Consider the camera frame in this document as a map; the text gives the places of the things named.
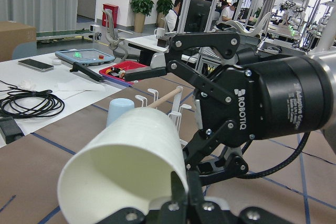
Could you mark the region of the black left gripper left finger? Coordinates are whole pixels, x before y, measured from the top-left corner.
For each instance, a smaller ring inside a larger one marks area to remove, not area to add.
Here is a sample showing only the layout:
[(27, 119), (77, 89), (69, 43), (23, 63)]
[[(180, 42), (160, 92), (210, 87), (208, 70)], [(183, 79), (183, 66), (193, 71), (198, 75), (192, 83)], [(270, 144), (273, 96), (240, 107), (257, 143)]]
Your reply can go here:
[(187, 223), (187, 193), (176, 172), (171, 172), (171, 200), (147, 215), (136, 208), (123, 208), (115, 213), (115, 223)]

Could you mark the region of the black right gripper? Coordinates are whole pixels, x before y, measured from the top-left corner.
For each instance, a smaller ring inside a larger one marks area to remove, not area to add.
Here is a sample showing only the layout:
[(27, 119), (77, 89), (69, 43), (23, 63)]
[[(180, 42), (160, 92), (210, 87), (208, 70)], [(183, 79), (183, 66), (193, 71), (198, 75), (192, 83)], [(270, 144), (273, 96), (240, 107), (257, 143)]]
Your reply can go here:
[[(202, 128), (183, 148), (188, 169), (199, 174), (203, 186), (239, 177), (248, 172), (241, 150), (257, 140), (309, 132), (333, 122), (333, 90), (328, 74), (317, 61), (306, 57), (278, 57), (244, 66), (218, 66), (209, 80), (231, 97), (212, 98), (197, 89)], [(220, 144), (217, 158), (206, 161)]]

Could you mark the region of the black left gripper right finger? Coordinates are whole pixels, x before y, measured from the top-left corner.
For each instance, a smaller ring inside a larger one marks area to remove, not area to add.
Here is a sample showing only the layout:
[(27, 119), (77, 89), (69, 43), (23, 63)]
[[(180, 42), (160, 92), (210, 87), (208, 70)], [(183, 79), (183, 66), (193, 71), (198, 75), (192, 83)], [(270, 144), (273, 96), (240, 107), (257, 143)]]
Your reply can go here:
[(248, 207), (269, 211), (291, 223), (335, 223), (335, 189), (320, 179), (291, 186), (273, 178), (230, 179), (211, 185), (201, 208), (234, 215)]

